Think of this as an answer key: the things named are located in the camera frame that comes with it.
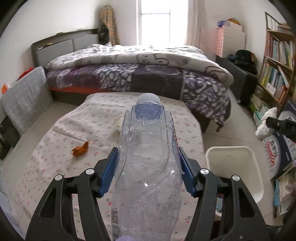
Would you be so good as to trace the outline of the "orange peel piece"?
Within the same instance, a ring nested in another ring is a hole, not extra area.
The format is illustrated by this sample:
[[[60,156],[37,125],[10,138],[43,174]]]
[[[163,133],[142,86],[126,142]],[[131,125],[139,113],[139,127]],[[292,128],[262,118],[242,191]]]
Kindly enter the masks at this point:
[[[86,141],[83,145],[77,146],[72,149],[73,156],[81,156],[88,151],[89,141]]]

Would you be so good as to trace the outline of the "clear plastic water bottle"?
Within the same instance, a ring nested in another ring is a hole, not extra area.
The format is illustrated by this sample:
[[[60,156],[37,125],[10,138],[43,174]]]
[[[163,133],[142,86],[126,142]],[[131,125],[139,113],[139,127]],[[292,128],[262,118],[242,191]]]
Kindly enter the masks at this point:
[[[125,112],[112,193],[113,240],[170,240],[182,197],[171,112],[144,93]]]

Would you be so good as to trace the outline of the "crushed floral paper cup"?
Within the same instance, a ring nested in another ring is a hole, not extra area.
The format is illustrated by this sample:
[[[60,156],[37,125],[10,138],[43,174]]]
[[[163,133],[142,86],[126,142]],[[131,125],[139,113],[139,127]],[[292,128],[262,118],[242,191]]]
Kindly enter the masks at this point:
[[[124,120],[124,115],[120,115],[115,121],[114,121],[114,124],[113,124],[113,127],[114,129],[121,133],[121,129],[122,129],[122,124],[123,124],[123,120]]]

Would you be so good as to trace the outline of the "white tissue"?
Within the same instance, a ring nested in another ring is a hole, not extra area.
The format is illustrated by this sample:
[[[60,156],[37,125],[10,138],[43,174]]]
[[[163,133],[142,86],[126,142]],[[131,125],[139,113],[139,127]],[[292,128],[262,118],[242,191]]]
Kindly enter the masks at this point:
[[[265,112],[265,114],[261,118],[261,124],[255,131],[255,136],[258,140],[263,140],[264,138],[271,136],[274,129],[271,127],[272,124],[268,124],[267,122],[269,121],[272,123],[274,120],[277,120],[277,112],[277,107],[270,108],[268,111]]]

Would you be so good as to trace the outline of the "white plastic trash bin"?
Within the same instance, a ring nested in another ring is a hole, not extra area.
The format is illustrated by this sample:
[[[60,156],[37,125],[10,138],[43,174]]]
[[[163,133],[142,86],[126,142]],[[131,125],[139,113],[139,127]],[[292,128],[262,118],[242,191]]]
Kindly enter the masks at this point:
[[[210,147],[206,153],[207,169],[215,175],[242,178],[256,203],[262,200],[264,186],[254,152],[246,146]]]

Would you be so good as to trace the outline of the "lower Ganten water carton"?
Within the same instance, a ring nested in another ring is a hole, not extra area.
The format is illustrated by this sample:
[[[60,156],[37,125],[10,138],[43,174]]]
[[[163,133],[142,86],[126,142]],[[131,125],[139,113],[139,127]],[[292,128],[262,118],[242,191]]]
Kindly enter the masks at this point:
[[[270,180],[281,176],[295,160],[295,142],[274,131],[262,142]]]

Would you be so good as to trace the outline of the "white low shelf with papers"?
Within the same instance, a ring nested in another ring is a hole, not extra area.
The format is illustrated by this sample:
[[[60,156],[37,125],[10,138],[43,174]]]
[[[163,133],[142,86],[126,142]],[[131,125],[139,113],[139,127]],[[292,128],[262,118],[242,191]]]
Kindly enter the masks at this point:
[[[295,197],[295,166],[291,166],[275,180],[274,217],[287,213]]]

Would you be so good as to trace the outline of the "black storage bench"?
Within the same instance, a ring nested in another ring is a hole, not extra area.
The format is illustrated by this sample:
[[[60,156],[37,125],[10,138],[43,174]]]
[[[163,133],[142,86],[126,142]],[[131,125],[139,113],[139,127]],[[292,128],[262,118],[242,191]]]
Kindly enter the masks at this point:
[[[230,86],[230,90],[237,98],[237,103],[239,105],[248,107],[250,97],[254,94],[257,86],[258,76],[241,69],[233,62],[226,58],[221,58],[218,55],[216,55],[215,62],[232,74],[234,82]]]

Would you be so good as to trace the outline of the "dark clothes pile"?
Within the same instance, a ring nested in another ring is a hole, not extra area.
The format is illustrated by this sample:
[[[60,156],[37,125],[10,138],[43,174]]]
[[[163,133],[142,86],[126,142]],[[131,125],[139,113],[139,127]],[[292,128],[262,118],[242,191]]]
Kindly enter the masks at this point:
[[[248,50],[238,50],[234,55],[229,54],[227,59],[233,62],[239,68],[246,70],[254,75],[257,75],[256,68],[257,58],[255,54]]]

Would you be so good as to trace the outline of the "cherry print table cloth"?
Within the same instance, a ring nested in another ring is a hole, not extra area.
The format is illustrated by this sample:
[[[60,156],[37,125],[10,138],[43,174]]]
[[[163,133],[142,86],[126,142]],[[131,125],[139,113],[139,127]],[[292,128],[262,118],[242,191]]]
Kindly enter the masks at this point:
[[[120,133],[114,121],[131,109],[139,93],[97,93],[89,95],[86,101],[73,111],[58,119],[43,136],[32,152],[25,170],[18,178],[13,192],[20,229],[26,234],[30,219],[52,179],[61,174],[65,177],[77,176],[88,168],[107,158],[111,149],[118,146]],[[178,100],[160,97],[165,109],[171,111],[179,146],[187,157],[195,159],[200,166],[205,165],[202,132],[199,122],[185,104]],[[89,141],[88,151],[78,157],[72,149]],[[104,224],[111,237],[111,199],[113,179],[109,191],[98,199]],[[193,199],[181,186],[182,204],[178,222],[171,240],[184,240],[193,217],[197,199]]]

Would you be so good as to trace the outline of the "black floor stand base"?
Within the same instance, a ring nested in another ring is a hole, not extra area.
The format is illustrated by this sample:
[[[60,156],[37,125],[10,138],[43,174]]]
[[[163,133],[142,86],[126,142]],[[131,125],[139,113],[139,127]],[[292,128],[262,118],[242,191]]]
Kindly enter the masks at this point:
[[[1,122],[1,160],[8,154],[10,148],[14,148],[20,139],[20,134],[6,116]]]

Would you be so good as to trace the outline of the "grey checked cushion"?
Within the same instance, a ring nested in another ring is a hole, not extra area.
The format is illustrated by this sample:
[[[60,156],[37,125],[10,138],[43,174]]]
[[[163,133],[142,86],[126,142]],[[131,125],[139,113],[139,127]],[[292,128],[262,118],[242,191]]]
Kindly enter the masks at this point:
[[[53,103],[43,67],[33,69],[1,97],[1,107],[20,135]]]

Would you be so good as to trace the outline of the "window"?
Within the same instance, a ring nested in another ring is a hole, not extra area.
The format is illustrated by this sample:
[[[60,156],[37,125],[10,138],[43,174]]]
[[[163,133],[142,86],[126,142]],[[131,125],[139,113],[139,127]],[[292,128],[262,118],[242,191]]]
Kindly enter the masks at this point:
[[[188,1],[137,2],[138,41],[141,45],[180,46],[186,41]]]

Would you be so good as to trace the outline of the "white cartoon print duvet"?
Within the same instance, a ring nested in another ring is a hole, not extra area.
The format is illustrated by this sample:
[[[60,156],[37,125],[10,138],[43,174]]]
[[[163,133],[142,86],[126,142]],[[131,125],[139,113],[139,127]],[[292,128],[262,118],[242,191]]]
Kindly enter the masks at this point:
[[[85,49],[59,56],[51,60],[45,68],[61,70],[94,64],[161,65],[214,76],[226,88],[234,82],[234,77],[228,70],[208,59],[202,50],[189,45],[180,47],[115,45],[109,47],[93,44]]]

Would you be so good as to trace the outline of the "black bag hanging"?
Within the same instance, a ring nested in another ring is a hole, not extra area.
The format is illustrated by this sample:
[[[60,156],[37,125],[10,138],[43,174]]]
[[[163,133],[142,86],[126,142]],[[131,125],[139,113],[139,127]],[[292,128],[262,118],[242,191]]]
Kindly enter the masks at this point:
[[[102,24],[98,37],[99,37],[99,44],[106,45],[109,43],[109,30],[105,24]]]

